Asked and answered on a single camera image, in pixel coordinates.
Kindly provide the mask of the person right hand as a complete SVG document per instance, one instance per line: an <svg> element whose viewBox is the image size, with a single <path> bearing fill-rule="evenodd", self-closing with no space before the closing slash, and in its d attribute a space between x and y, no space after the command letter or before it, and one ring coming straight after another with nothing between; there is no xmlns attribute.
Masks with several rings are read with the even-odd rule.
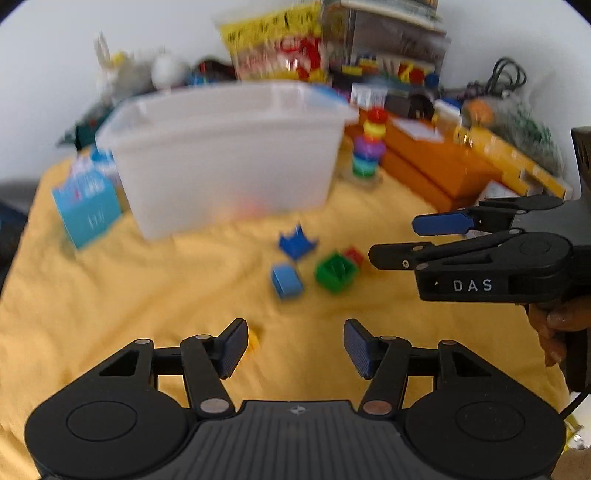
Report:
<svg viewBox="0 0 591 480"><path fill-rule="evenodd" d="M537 332L547 367L561 363L567 356L567 348L557 338L557 333L587 330L590 328L590 319L589 298L563 303L551 311L546 311L534 304L528 306L528 320Z"/></svg>

